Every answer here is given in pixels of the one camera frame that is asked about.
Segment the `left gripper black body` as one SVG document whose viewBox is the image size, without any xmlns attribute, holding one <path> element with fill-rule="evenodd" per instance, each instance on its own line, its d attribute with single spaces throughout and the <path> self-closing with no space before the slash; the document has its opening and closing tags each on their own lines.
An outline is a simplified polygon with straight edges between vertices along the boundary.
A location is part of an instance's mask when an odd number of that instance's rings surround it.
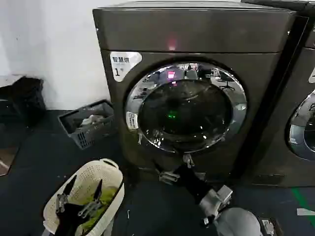
<svg viewBox="0 0 315 236">
<path fill-rule="evenodd" d="M 84 206 L 67 203 L 64 205 L 64 212 L 57 214 L 59 225 L 55 236 L 74 236 L 77 228 L 84 224 L 87 219 L 79 216 L 78 213 Z"/>
</svg>

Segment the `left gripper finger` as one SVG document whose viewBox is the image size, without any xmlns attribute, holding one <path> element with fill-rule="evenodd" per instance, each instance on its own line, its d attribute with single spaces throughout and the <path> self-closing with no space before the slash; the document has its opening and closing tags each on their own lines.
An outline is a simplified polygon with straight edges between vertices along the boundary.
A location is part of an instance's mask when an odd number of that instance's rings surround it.
<svg viewBox="0 0 315 236">
<path fill-rule="evenodd" d="M 78 212 L 79 217 L 92 217 L 103 204 L 100 200 L 102 194 L 102 180 L 99 181 L 97 188 L 94 192 L 92 201 L 85 204 L 81 211 Z"/>
<path fill-rule="evenodd" d="M 65 211 L 65 204 L 68 203 L 68 196 L 76 181 L 77 175 L 75 175 L 71 181 L 65 186 L 63 192 L 57 195 L 56 199 L 56 214 L 63 213 Z"/>
</svg>

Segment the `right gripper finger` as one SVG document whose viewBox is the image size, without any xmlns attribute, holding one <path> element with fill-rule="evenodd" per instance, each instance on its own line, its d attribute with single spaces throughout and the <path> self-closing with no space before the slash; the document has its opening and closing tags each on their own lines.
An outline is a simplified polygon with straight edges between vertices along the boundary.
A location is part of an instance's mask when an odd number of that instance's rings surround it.
<svg viewBox="0 0 315 236">
<path fill-rule="evenodd" d="M 191 170 L 195 167 L 194 161 L 189 152 L 185 152 L 175 146 L 172 146 L 172 149 L 174 150 L 176 156 L 176 166 L 174 167 L 174 170 Z"/>
<path fill-rule="evenodd" d="M 181 180 L 180 180 L 180 175 L 178 173 L 178 169 L 174 169 L 171 171 L 167 171 L 162 168 L 160 164 L 158 164 L 155 160 L 152 161 L 155 170 L 158 175 L 158 180 L 160 182 L 169 184 L 169 185 L 174 185 L 174 186 L 180 186 L 181 185 Z"/>
</svg>

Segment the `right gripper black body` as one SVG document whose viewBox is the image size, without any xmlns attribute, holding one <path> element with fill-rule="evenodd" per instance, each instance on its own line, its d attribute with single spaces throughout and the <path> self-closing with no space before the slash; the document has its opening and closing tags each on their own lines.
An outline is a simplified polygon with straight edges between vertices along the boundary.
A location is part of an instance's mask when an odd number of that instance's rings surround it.
<svg viewBox="0 0 315 236">
<path fill-rule="evenodd" d="M 193 196 L 197 205 L 213 188 L 212 185 L 201 180 L 186 164 L 179 166 L 174 173 L 179 175 L 180 184 Z"/>
</svg>

